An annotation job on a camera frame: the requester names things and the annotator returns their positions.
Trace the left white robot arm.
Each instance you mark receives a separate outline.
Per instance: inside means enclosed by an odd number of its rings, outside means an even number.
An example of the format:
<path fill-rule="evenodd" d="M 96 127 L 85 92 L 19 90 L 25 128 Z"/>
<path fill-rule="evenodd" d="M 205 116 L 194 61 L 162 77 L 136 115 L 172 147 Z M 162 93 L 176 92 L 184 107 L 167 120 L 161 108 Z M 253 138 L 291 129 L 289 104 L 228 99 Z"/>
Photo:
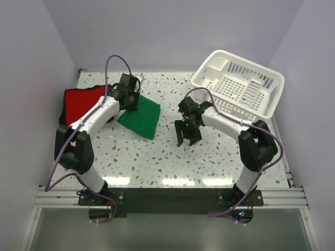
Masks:
<path fill-rule="evenodd" d="M 92 139 L 95 134 L 120 111 L 136 111 L 140 95 L 140 80 L 123 73 L 120 81 L 105 86 L 105 92 L 97 103 L 70 126 L 61 125 L 56 130 L 54 167 L 61 165 L 76 176 L 83 187 L 90 190 L 90 199 L 96 205 L 108 200 L 108 186 L 93 166 Z"/>

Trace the green t-shirt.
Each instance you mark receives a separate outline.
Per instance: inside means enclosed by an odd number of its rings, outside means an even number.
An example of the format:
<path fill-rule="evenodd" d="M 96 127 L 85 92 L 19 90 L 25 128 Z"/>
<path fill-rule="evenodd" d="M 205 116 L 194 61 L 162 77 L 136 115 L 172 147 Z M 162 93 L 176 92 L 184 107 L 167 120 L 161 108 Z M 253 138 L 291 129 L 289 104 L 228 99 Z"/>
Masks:
<path fill-rule="evenodd" d="M 153 140 L 160 111 L 160 104 L 140 95 L 137 111 L 125 111 L 117 122 L 141 137 Z"/>

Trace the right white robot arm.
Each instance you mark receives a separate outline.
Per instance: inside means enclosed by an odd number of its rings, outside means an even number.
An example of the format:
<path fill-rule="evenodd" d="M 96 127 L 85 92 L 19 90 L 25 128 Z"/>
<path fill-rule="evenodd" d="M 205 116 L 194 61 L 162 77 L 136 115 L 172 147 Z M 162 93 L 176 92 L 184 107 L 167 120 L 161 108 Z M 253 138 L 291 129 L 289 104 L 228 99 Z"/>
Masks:
<path fill-rule="evenodd" d="M 241 125 L 217 113 L 212 103 L 204 101 L 198 104 L 191 97 L 184 98 L 178 104 L 178 111 L 183 119 L 174 122 L 177 146 L 181 146 L 184 140 L 189 140 L 190 146 L 198 143 L 202 140 L 200 127 L 205 126 L 236 140 L 243 169 L 233 185 L 233 199 L 238 205 L 246 205 L 252 199 L 251 191 L 256 188 L 255 180 L 261 169 L 278 153 L 267 124 L 259 120 L 251 125 Z"/>

